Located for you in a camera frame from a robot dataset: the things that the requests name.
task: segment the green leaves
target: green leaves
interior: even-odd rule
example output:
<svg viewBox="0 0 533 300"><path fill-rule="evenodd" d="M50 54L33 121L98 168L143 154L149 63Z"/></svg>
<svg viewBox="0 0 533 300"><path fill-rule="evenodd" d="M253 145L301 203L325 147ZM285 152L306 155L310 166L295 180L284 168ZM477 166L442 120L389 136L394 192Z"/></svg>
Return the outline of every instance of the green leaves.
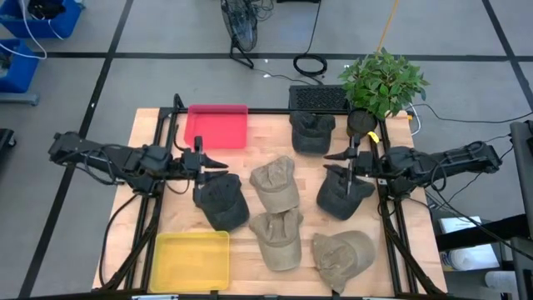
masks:
<svg viewBox="0 0 533 300"><path fill-rule="evenodd" d="M420 67L411 65L404 57L395 58L384 48L381 53L357 59L339 78L344 82L346 99L379 118L388 112L396 115L412 103L417 93L426 100L423 87L429 85Z"/></svg>
<svg viewBox="0 0 533 300"><path fill-rule="evenodd" d="M385 95L385 96L387 96L389 94L389 88L385 84L381 85L380 94L381 95Z"/></svg>
<svg viewBox="0 0 533 300"><path fill-rule="evenodd" d="M426 90L421 88L420 89L420 96L422 97L422 100L426 100Z"/></svg>

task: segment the khaki baseball cap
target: khaki baseball cap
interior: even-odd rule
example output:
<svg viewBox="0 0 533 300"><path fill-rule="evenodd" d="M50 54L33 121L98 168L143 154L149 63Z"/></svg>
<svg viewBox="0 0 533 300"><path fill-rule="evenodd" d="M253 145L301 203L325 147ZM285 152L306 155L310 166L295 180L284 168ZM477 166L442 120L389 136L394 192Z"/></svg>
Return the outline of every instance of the khaki baseball cap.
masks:
<svg viewBox="0 0 533 300"><path fill-rule="evenodd" d="M293 174L294 161L288 156L279 157L252 171L250 183L269 213L285 212L300 204Z"/></svg>
<svg viewBox="0 0 533 300"><path fill-rule="evenodd" d="M300 265L302 221L297 208L280 213L265 212L250 221L263 261L270 270L285 271Z"/></svg>
<svg viewBox="0 0 533 300"><path fill-rule="evenodd" d="M337 293L344 291L348 279L365 271L376 259L372 240L360 231L331 237L315 233L312 251L320 277Z"/></svg>

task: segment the blue bin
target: blue bin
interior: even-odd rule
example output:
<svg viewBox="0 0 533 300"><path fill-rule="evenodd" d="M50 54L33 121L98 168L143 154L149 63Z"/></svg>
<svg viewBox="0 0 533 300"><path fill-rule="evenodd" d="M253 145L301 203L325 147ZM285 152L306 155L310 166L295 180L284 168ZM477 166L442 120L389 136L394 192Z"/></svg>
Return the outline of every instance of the blue bin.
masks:
<svg viewBox="0 0 533 300"><path fill-rule="evenodd" d="M19 5L20 0L6 0L0 7L0 23L9 30L12 35L17 38L30 38L27 32L26 25L22 19L22 11ZM57 38L53 30L61 38L68 38L71 36L76 26L76 22L80 17L82 9L74 0L53 0L62 3L65 7L65 12L58 14L50 24L48 20L34 20L32 16L26 11L27 26L32 31L35 38Z"/></svg>
<svg viewBox="0 0 533 300"><path fill-rule="evenodd" d="M26 46L23 40L4 39L0 43L8 49L16 51L21 54L35 55L35 53ZM39 60L36 58L22 57L17 54L0 48L0 51L7 56L12 55L11 66L7 71L7 75L0 77L0 92L5 93L25 93L32 82L33 74L37 69Z"/></svg>

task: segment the yellow zip tie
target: yellow zip tie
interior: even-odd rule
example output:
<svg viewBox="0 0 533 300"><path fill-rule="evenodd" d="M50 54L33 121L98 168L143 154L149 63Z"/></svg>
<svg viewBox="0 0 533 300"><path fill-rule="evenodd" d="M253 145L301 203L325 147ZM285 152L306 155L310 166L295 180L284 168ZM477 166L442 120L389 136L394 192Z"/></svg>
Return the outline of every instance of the yellow zip tie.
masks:
<svg viewBox="0 0 533 300"><path fill-rule="evenodd" d="M379 143L380 142L380 138L377 136L377 134L375 132L368 132L367 134L374 141L374 143Z"/></svg>

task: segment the desk fan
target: desk fan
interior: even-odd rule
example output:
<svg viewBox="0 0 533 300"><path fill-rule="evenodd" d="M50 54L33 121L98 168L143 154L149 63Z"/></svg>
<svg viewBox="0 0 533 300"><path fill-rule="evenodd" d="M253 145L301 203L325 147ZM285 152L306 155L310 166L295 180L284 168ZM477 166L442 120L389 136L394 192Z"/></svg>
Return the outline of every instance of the desk fan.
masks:
<svg viewBox="0 0 533 300"><path fill-rule="evenodd" d="M253 62L245 54L245 52L250 52L257 44L257 18L250 1L221 0L221 7L226 29L232 38L230 58L249 68L253 68ZM247 62L234 56L234 48L239 50Z"/></svg>

